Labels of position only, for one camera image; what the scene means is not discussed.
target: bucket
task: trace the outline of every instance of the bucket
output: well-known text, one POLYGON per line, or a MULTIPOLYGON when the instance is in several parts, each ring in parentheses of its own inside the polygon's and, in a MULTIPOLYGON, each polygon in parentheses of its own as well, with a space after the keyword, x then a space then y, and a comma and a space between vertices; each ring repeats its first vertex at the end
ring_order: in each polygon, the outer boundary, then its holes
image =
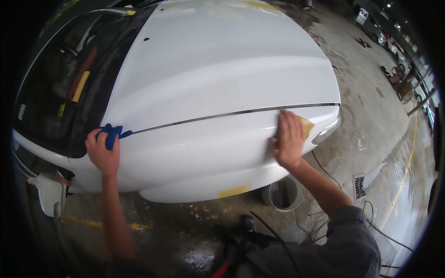
POLYGON ((266 205, 277 211, 292 211, 303 200, 304 186, 293 176, 287 175, 281 180, 265 186, 261 190, 261 197, 266 205))

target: gray shirt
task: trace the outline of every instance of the gray shirt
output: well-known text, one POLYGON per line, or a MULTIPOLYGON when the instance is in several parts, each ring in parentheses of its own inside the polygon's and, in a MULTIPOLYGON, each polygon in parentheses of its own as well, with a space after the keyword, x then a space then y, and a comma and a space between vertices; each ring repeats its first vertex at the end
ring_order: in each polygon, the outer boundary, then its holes
POLYGON ((324 245, 288 245, 300 275, 284 248, 274 244, 247 254, 256 268, 249 263, 243 264, 236 277, 378 277, 380 252, 366 224, 361 209, 341 208, 328 223, 324 245))

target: blue microfiber cloth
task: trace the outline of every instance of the blue microfiber cloth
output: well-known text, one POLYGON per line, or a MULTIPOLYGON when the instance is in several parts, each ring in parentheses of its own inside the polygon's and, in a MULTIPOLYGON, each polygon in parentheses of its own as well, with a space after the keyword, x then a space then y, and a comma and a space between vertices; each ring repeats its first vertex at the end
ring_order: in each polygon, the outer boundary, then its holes
POLYGON ((125 137, 133 134, 133 131, 131 131, 131 130, 126 131, 121 134, 122 128, 123 128, 123 126, 121 126, 121 125, 113 127, 110 124, 106 124, 105 127, 98 127, 98 129, 102 129, 101 131, 99 131, 99 133, 101 133, 101 132, 108 133, 107 139, 105 140, 105 147, 107 150, 111 151, 113 149, 114 139, 116 138, 117 135, 119 135, 119 139, 122 139, 122 138, 125 138, 125 137))

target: car door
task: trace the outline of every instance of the car door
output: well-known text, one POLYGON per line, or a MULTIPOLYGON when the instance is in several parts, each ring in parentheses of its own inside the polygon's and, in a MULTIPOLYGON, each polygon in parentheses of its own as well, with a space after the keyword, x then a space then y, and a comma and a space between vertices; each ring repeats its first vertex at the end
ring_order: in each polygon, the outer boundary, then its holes
POLYGON ((365 10, 364 8, 361 8, 359 14, 357 15, 356 22, 363 26, 363 24, 368 19, 368 15, 369 15, 368 11, 365 10))

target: car hood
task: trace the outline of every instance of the car hood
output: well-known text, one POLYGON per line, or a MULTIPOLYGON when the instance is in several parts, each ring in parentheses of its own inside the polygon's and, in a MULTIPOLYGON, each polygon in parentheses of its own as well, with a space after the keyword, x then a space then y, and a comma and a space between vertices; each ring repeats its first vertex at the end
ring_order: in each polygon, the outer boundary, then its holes
POLYGON ((340 103, 329 59, 260 1, 160 3, 131 46, 102 124, 139 131, 286 105, 340 103))

